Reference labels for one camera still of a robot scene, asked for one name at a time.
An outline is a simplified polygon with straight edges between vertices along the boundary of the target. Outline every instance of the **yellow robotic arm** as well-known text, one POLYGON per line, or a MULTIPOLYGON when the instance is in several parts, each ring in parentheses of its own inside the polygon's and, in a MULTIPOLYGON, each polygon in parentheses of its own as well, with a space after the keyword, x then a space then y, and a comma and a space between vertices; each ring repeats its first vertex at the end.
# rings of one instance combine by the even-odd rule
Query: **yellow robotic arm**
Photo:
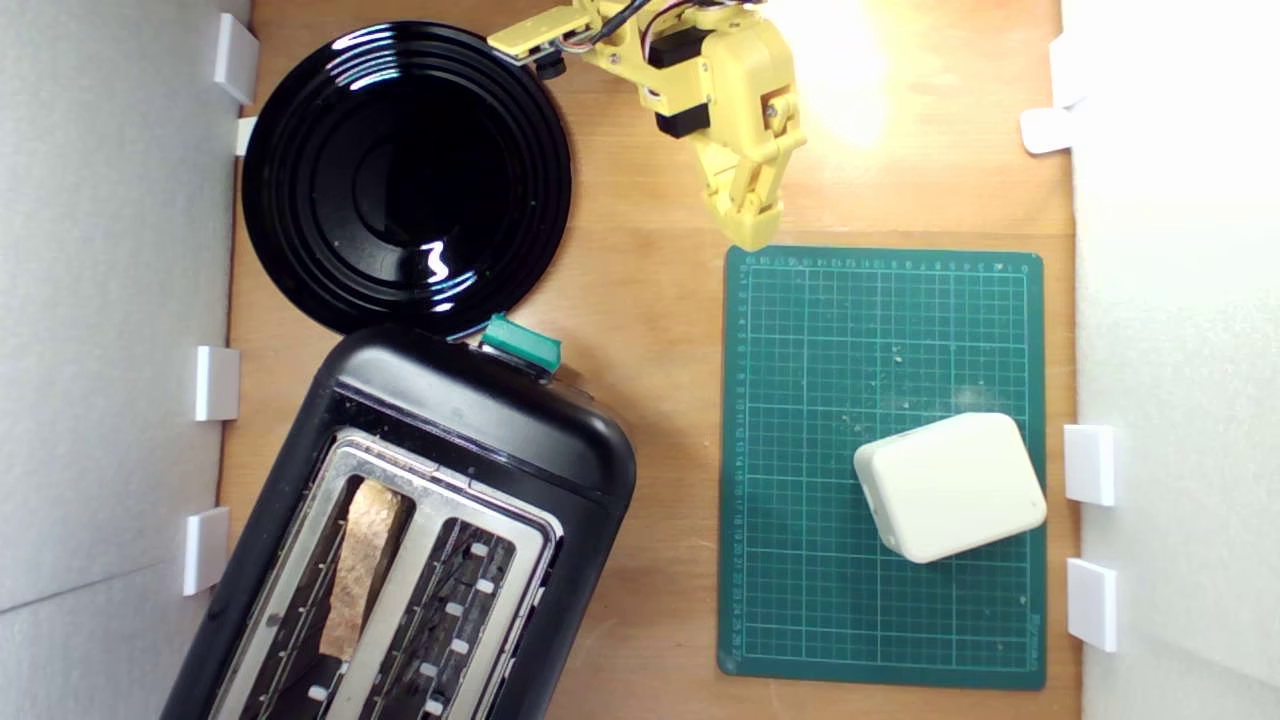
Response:
POLYGON ((759 250, 778 229, 778 186, 806 136, 791 49, 755 4, 573 0, 489 45, 544 78, 564 70, 568 53, 634 82, 659 129, 692 142, 721 231, 759 250))

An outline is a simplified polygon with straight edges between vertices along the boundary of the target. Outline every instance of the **white bracket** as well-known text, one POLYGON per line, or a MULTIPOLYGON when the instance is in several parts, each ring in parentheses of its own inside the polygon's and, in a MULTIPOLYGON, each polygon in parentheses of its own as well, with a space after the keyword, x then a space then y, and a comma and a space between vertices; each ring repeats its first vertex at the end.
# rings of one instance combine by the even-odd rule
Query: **white bracket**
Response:
POLYGON ((1116 571, 1066 561, 1066 630, 1103 652, 1116 651, 1116 571))
POLYGON ((253 102, 257 85, 259 42, 247 27, 230 13, 218 20, 218 55, 214 59, 214 82, 239 101, 253 102))
POLYGON ((241 118, 236 126, 236 156, 243 158, 248 152, 248 138, 253 135, 253 126, 257 124, 257 115, 241 118))
POLYGON ((230 511, 225 507, 187 516, 182 594, 192 596, 218 583, 227 569, 229 537, 230 511))
POLYGON ((1106 507, 1116 503, 1115 443, 1115 428, 1108 425, 1062 428, 1066 497, 1106 507))
POLYGON ((1089 94, 1093 63, 1089 50, 1076 36, 1064 32, 1048 44, 1052 108, 1032 108, 1019 118, 1023 146, 1032 155, 1065 150, 1075 142, 1070 108, 1089 94))
POLYGON ((234 420, 239 416, 239 350, 196 348, 196 420, 234 420))

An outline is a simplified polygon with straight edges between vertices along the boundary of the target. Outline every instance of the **green cutting mat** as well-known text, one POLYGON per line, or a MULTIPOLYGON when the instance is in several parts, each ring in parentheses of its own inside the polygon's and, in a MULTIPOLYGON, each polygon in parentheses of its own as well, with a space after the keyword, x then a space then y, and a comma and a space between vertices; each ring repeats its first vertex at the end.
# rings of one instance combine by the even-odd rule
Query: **green cutting mat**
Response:
POLYGON ((730 250, 724 673, 1044 685, 1044 529, 914 565, 881 543, 852 471, 865 442, 1000 411, 1043 484, 1043 336, 1034 255, 730 250))

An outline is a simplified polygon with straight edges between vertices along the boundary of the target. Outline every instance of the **white wall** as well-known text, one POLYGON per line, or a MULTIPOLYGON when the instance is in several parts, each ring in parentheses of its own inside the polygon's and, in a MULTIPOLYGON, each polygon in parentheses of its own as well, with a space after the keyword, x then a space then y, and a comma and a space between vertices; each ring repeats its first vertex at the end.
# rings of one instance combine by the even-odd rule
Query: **white wall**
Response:
POLYGON ((207 598, 192 421, 227 337, 236 102, 218 13, 248 0, 0 0, 0 717, 147 717, 207 598))
POLYGON ((1073 110, 1082 423, 1117 428, 1119 652, 1089 720, 1280 717, 1280 8, 1064 0, 1093 49, 1073 110))

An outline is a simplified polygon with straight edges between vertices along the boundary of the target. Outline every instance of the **wooden table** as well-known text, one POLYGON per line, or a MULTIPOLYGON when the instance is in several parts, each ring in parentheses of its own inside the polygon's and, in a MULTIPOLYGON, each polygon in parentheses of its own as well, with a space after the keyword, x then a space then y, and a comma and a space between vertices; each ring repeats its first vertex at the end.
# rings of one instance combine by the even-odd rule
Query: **wooden table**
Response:
MULTIPOLYGON (((364 24, 420 18, 489 33, 552 3, 256 0, 257 97, 312 49, 364 24)), ((631 86, 570 60, 552 90, 573 142, 573 214, 554 265, 513 316, 564 341, 572 370, 626 425, 640 477, 549 716, 1075 720, 1080 648, 1065 630, 1064 564, 1078 551, 1078 518, 1062 498, 1057 430, 1075 413, 1070 168, 1065 156, 1029 158, 1018 136, 1018 114, 1050 101, 1057 3, 774 0, 769 9, 796 50, 812 135, 783 186, 778 242, 1044 258, 1048 685, 1000 693, 719 674, 726 241, 703 208, 692 151, 658 133, 631 86)), ((271 286, 238 222, 230 345, 243 352, 243 397, 220 489, 234 532, 334 342, 271 286)))

